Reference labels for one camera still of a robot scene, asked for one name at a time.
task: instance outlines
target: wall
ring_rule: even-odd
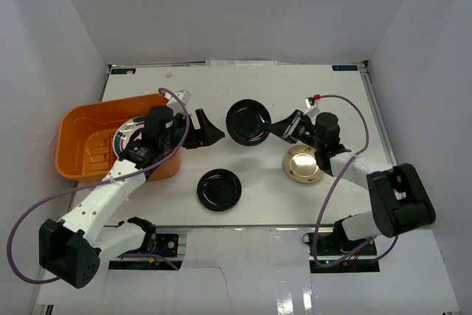
[[[359,62],[401,0],[72,0],[106,63]]]
[[[106,67],[70,0],[0,0],[1,249],[19,215],[71,187],[56,173],[56,132],[71,107],[99,99]],[[38,228],[64,202],[34,212],[18,231],[18,266],[36,278]],[[0,257],[3,314],[28,314],[35,292]]]
[[[371,61],[395,155],[423,178],[465,314],[472,314],[471,19],[471,0],[403,0]]]

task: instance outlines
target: orange bin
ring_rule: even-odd
[[[113,137],[131,118],[144,116],[153,106],[166,105],[160,94],[92,103],[73,108],[60,124],[56,169],[84,184],[100,181],[115,163]],[[181,152],[159,166],[148,181],[168,179],[177,174]]]

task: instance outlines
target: gold plate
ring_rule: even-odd
[[[304,184],[312,184],[325,174],[316,164],[315,150],[307,145],[295,145],[287,150],[282,160],[287,175]]]

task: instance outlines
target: purple cable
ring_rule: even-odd
[[[177,146],[174,148],[174,150],[172,151],[172,153],[170,153],[168,156],[164,157],[163,160],[151,165],[151,166],[148,166],[142,170],[139,170],[139,171],[136,171],[134,173],[129,173],[128,175],[123,175],[123,176],[120,176],[120,177],[116,177],[114,178],[113,181],[121,181],[121,180],[124,180],[124,179],[127,179],[127,178],[130,178],[130,177],[133,177],[133,176],[136,176],[136,175],[139,175],[140,173],[145,173],[146,171],[149,171],[149,170],[153,170],[155,168],[157,168],[158,166],[164,164],[165,162],[167,162],[168,160],[172,159],[176,154],[177,154],[177,151],[178,149],[180,149],[182,147],[182,145],[184,144],[184,141],[185,139],[187,138],[187,135],[189,133],[189,129],[190,129],[190,117],[189,117],[189,113],[187,111],[187,108],[185,107],[185,104],[178,98],[178,96],[176,94],[174,94],[173,92],[167,90],[167,89],[164,89],[164,88],[159,88],[159,93],[160,94],[170,94],[174,99],[176,99],[176,101],[180,104],[180,106],[182,107],[182,110],[184,111],[184,118],[185,118],[185,132],[184,132],[184,135],[182,136],[182,138],[180,139],[180,142],[177,144]],[[24,282],[26,283],[30,283],[30,284],[36,284],[36,285],[40,285],[40,284],[47,284],[47,283],[52,283],[56,280],[58,280],[59,278],[58,277],[54,277],[54,278],[50,278],[48,280],[34,280],[32,278],[29,278],[27,276],[25,276],[24,274],[21,273],[21,271],[18,269],[18,267],[16,266],[15,264],[15,261],[13,259],[13,253],[12,253],[12,244],[13,244],[13,238],[15,237],[15,233],[16,233],[16,230],[18,230],[18,227],[20,226],[20,224],[23,222],[23,220],[33,211],[35,210],[36,208],[38,208],[39,206],[42,206],[43,204],[49,202],[49,201],[52,201],[53,199],[56,199],[56,198],[59,198],[59,197],[63,197],[65,195],[68,195],[70,193],[76,193],[78,191],[81,191],[81,190],[86,190],[88,188],[95,188],[95,187],[98,187],[98,186],[102,186],[104,184],[109,184],[111,183],[111,180],[103,180],[103,181],[99,181],[99,182],[95,182],[94,184],[87,184],[85,186],[79,186],[79,187],[76,187],[76,188],[73,188],[71,190],[67,190],[65,192],[62,192],[62,193],[58,193],[57,195],[51,195],[50,197],[47,197],[45,199],[42,199],[41,201],[39,202],[36,202],[35,204],[33,204],[30,208],[28,208],[21,216],[20,218],[15,222],[15,224],[13,225],[13,228],[10,232],[10,234],[8,235],[8,241],[7,241],[7,259],[8,259],[8,263],[10,264],[10,267],[13,271],[14,274],[16,274],[16,276],[18,278],[20,278],[21,280],[23,280]],[[163,257],[159,257],[161,258],[163,261],[169,263],[171,266],[174,266],[169,260],[163,258]]]
[[[349,166],[354,162],[356,156],[367,150],[367,148],[369,147],[369,141],[370,141],[369,128],[367,127],[366,119],[365,119],[364,115],[362,114],[361,110],[359,109],[359,107],[357,107],[357,105],[354,102],[352,102],[348,98],[346,98],[344,96],[341,96],[341,95],[329,94],[329,95],[322,95],[320,98],[324,99],[324,98],[328,98],[328,97],[334,97],[336,99],[341,99],[343,101],[346,101],[347,103],[349,103],[357,111],[357,113],[361,117],[362,124],[364,126],[364,130],[365,130],[365,134],[366,134],[366,142],[365,142],[363,148],[360,149],[359,151],[357,151],[355,153],[355,155],[352,156],[351,159],[349,159],[347,161],[346,165],[339,172],[339,174],[337,175],[337,177],[334,180],[333,184],[331,185],[330,190],[328,191],[328,193],[326,195],[326,198],[324,199],[322,208],[319,211],[318,219],[316,220],[316,224],[315,224],[315,231],[313,233],[312,251],[313,251],[313,259],[315,260],[316,265],[318,267],[322,268],[322,269],[327,269],[329,267],[333,267],[333,266],[336,266],[336,265],[340,264],[341,262],[345,261],[347,258],[349,258],[349,257],[353,256],[355,253],[357,253],[357,251],[360,251],[363,247],[365,247],[367,244],[369,244],[372,240],[374,240],[373,238],[368,238],[363,243],[361,243],[359,246],[354,248],[354,250],[348,252],[344,256],[340,257],[338,260],[334,260],[333,262],[330,262],[328,264],[320,263],[319,260],[318,260],[318,255],[316,253],[316,243],[318,242],[319,227],[321,226],[322,218],[323,218],[323,215],[324,215],[325,210],[327,208],[327,204],[329,203],[329,201],[330,201],[330,199],[331,199],[331,197],[334,193],[334,190],[335,190],[336,186],[338,185],[339,181],[341,181],[342,176],[346,173]],[[387,256],[387,254],[389,254],[392,251],[393,247],[397,243],[397,240],[398,240],[398,237],[396,237],[393,240],[392,245],[381,256],[379,256],[379,257],[377,257],[373,260],[369,260],[369,262],[375,262],[375,261],[378,261],[378,260],[384,258],[385,256]]]
[[[178,267],[176,265],[174,265],[172,262],[170,262],[167,258],[162,257],[160,255],[155,255],[155,254],[123,254],[120,257],[122,257],[122,258],[134,258],[134,257],[135,258],[141,258],[141,257],[158,258],[160,260],[163,260],[167,265],[169,265],[170,267],[172,267],[176,271],[178,271]]]

